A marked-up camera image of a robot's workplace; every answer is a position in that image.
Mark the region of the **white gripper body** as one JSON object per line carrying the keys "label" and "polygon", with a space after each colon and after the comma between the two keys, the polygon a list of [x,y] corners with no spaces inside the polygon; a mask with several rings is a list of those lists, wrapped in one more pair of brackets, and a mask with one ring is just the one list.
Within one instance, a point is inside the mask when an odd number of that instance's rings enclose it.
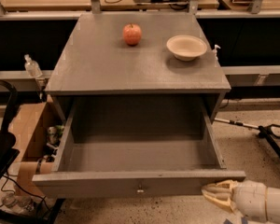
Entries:
{"label": "white gripper body", "polygon": [[232,200],[248,220],[266,222],[266,191],[262,183],[244,181],[233,189]]}

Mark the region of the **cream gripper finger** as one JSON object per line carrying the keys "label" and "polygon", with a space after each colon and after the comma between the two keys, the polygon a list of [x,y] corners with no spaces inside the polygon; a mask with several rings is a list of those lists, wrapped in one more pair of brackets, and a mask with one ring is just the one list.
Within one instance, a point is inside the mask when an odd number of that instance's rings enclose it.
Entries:
{"label": "cream gripper finger", "polygon": [[232,193],[238,182],[234,180],[225,180],[221,182],[211,183],[202,187],[202,193]]}
{"label": "cream gripper finger", "polygon": [[205,193],[204,198],[216,205],[217,207],[221,208],[222,210],[229,212],[229,213],[235,213],[236,212],[236,205],[231,201],[230,195],[227,193],[219,194],[219,193]]}

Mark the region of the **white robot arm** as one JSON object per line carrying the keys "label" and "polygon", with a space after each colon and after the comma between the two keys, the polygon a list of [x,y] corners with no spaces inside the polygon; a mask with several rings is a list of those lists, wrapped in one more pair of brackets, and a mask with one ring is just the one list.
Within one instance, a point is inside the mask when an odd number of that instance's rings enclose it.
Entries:
{"label": "white robot arm", "polygon": [[203,186],[202,194],[210,203],[247,220],[280,224],[280,189],[250,180],[225,180]]}

